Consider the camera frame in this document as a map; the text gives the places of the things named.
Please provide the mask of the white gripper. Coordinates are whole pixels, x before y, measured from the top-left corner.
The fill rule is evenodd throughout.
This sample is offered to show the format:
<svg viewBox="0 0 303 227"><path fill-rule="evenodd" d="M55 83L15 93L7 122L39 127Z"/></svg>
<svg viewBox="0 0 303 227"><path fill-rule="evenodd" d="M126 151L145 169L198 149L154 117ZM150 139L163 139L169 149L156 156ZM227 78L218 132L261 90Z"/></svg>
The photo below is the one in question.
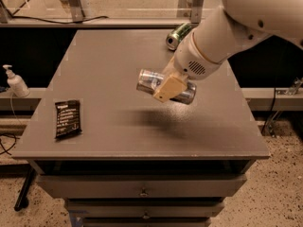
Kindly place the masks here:
<svg viewBox="0 0 303 227"><path fill-rule="evenodd" d="M194 42L194 33L190 32L178 45L173 58L165 66L164 80L155 89L153 97L160 102L167 102L187 89L187 77L202 80L220 68L220 64L208 61Z"/></svg>

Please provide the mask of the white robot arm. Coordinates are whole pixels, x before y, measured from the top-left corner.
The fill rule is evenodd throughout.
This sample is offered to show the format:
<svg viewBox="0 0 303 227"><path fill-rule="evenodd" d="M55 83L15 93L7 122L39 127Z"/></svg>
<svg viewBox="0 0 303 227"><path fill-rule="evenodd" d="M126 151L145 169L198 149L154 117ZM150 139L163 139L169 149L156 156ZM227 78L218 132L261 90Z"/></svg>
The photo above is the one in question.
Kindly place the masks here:
<svg viewBox="0 0 303 227"><path fill-rule="evenodd" d="M231 56L270 38L303 43L303 0L222 0L178 45L153 97L166 102L205 79Z"/></svg>

